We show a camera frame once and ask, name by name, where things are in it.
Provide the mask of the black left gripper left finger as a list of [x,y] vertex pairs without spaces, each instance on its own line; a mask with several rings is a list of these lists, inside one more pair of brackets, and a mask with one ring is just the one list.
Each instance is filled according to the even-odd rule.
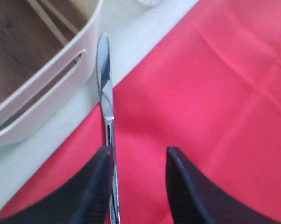
[[112,193],[113,154],[102,146],[65,184],[0,224],[103,224]]

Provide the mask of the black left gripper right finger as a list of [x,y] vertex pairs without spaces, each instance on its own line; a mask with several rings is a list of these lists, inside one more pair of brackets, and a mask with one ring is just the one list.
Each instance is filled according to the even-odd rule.
[[256,153],[239,150],[197,167],[167,148],[166,190],[176,224],[281,224],[274,170]]

